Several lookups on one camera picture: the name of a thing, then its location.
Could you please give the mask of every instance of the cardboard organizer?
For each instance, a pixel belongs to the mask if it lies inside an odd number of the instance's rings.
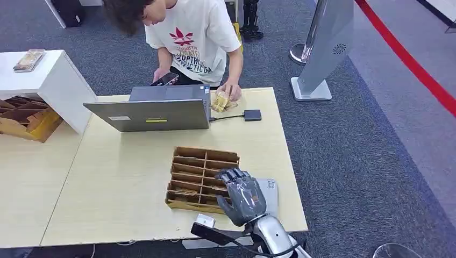
[[[238,167],[239,157],[233,152],[176,147],[165,202],[171,208],[224,214],[216,195],[231,200],[215,176],[223,168]]]
[[[0,134],[45,142],[63,119],[42,100],[0,100]]]

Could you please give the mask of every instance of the dark hair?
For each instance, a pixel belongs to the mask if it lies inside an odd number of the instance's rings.
[[[123,32],[134,35],[144,8],[155,0],[103,0],[108,18]]]

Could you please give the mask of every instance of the black power adapter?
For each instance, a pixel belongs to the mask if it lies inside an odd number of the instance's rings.
[[[245,121],[261,121],[261,111],[259,109],[252,109],[252,110],[244,110],[244,114],[240,114],[237,116],[230,116],[230,117],[211,117],[209,122],[227,119],[227,118],[234,118],[234,117],[243,117]]]
[[[259,109],[245,110],[244,120],[246,121],[261,121],[261,111]]]

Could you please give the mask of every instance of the black cable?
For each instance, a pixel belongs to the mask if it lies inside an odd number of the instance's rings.
[[[234,117],[244,117],[244,115],[243,114],[239,114],[237,116],[219,117],[219,118],[211,117],[211,118],[209,118],[209,122],[214,122],[214,121],[217,121],[217,120],[222,120],[222,119],[227,119],[227,118],[234,118]]]
[[[264,253],[260,253],[260,252],[257,252],[257,251],[254,251],[246,246],[244,246],[243,244],[239,243],[238,241],[236,240],[233,240],[231,241],[233,244],[239,246],[240,248],[244,249],[244,250],[247,250],[249,252],[251,252],[252,254],[254,255],[260,255],[260,256],[264,256],[264,257],[277,257],[277,256],[281,256],[281,255],[284,255],[284,254],[288,254],[289,252],[293,251],[294,249],[296,249],[298,246],[300,246],[299,243],[295,244],[294,246],[288,248],[287,250],[281,252],[281,253],[278,253],[278,254],[264,254]]]

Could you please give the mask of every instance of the black shoe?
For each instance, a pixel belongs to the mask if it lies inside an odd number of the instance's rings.
[[[253,31],[258,31],[260,28],[258,28],[258,26],[256,25],[253,25],[253,28],[252,30]],[[243,35],[244,33],[246,33],[248,31],[248,27],[247,26],[242,26],[240,29],[239,29],[239,33],[241,33],[241,35]]]
[[[246,31],[244,33],[244,39],[262,39],[265,35],[259,31]]]
[[[241,33],[241,35],[244,35],[244,33],[246,33],[247,31],[248,31],[248,27],[247,26],[242,26],[239,29],[239,33]]]

